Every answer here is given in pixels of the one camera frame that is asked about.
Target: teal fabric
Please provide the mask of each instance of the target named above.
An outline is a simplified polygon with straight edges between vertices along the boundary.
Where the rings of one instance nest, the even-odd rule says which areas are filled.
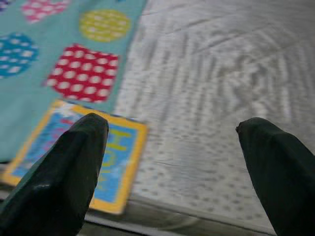
[[[43,86],[43,83],[62,55],[63,49],[73,43],[90,50],[120,55],[119,71],[108,100],[100,104],[74,101],[108,113],[113,110],[123,78],[127,48],[145,5],[145,0],[72,0],[63,12],[30,24],[21,11],[25,2],[26,0],[16,0],[0,12],[0,37],[13,32],[22,33],[38,46],[38,56],[28,69],[15,76],[0,79],[1,162],[15,157],[51,103],[61,98],[61,94],[51,87]],[[80,18],[85,12],[98,9],[115,9],[126,14],[132,23],[127,35],[109,43],[86,38],[79,28]]]

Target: yellow polka dot circle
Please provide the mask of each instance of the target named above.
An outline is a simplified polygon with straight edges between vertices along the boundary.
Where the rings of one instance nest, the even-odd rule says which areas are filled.
[[[127,34],[130,19],[116,10],[95,10],[85,13],[81,18],[80,29],[83,35],[98,42],[110,42]]]

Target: mat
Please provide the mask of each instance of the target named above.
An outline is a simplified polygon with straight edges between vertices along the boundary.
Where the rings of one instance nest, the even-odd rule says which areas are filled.
[[[109,122],[106,151],[90,207],[110,213],[121,213],[145,142],[146,125],[65,101],[58,100],[52,105],[16,159],[8,166],[2,180],[17,185],[60,135],[90,112],[104,117]]]
[[[144,5],[145,0],[1,2],[0,122],[6,125],[0,127],[0,161],[14,157],[57,98],[113,110]]]

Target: gray textured surface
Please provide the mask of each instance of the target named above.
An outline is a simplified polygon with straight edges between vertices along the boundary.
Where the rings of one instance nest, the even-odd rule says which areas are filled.
[[[235,127],[267,118],[315,151],[314,25],[313,0],[149,1],[115,111],[150,128],[132,196],[272,229]]]

